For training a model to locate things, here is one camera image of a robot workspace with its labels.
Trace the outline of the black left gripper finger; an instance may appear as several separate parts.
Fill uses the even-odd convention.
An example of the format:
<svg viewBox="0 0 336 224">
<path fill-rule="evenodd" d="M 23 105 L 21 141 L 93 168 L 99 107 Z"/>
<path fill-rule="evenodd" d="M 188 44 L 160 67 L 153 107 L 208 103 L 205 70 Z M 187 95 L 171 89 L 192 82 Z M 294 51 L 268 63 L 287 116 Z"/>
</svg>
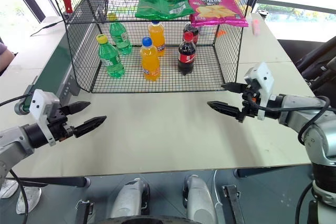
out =
<svg viewBox="0 0 336 224">
<path fill-rule="evenodd" d="M 76 114 L 76 113 L 84 110 L 90 104 L 91 104 L 91 102 L 87 102 L 87 101 L 77 101 L 77 102 L 71 103 L 71 104 L 67 105 L 67 108 L 66 108 L 67 115 Z"/>
<path fill-rule="evenodd" d="M 85 121 L 83 124 L 73 128 L 73 135 L 81 137 L 99 127 L 105 120 L 106 116 L 98 116 Z"/>
</svg>

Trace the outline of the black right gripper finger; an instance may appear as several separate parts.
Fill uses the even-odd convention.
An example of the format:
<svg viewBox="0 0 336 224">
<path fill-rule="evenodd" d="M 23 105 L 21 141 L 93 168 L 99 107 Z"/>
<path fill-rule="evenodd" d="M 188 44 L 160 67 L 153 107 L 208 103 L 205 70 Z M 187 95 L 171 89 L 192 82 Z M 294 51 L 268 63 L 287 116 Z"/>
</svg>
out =
<svg viewBox="0 0 336 224">
<path fill-rule="evenodd" d="M 239 110 L 239 108 L 228 105 L 225 102 L 220 101 L 208 101 L 207 105 L 209 105 L 213 110 L 231 116 L 235 118 L 238 122 L 243 122 L 245 119 L 245 114 Z"/>
<path fill-rule="evenodd" d="M 247 89 L 247 84 L 244 83 L 238 83 L 238 82 L 228 82 L 225 84 L 222 84 L 221 87 L 226 90 L 233 93 L 244 93 L 244 91 Z"/>
</svg>

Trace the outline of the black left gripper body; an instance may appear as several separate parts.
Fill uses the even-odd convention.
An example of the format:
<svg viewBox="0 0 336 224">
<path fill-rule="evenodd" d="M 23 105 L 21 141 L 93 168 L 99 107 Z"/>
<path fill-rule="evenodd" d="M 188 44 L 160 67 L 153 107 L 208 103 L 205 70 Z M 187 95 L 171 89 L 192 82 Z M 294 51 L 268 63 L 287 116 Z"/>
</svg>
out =
<svg viewBox="0 0 336 224">
<path fill-rule="evenodd" d="M 48 128 L 55 141 L 63 141 L 73 136 L 71 126 L 67 125 L 68 115 L 75 114 L 75 106 L 67 105 L 56 108 L 51 115 L 48 116 Z"/>
</svg>

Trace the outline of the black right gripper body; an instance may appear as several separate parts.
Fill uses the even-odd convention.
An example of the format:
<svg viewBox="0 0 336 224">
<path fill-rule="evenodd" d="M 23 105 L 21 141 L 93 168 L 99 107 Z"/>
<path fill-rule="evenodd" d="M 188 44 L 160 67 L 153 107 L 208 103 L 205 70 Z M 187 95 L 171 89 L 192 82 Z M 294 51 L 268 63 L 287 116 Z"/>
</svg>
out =
<svg viewBox="0 0 336 224">
<path fill-rule="evenodd" d="M 249 101 L 248 96 L 251 96 L 251 100 L 254 103 L 260 104 L 260 93 L 259 91 L 255 91 L 251 85 L 248 84 L 242 84 L 241 85 L 241 92 L 242 92 L 242 111 L 240 113 L 239 119 L 244 120 L 245 117 L 251 117 L 254 118 L 258 114 L 258 109 L 251 105 L 251 102 Z"/>
</svg>

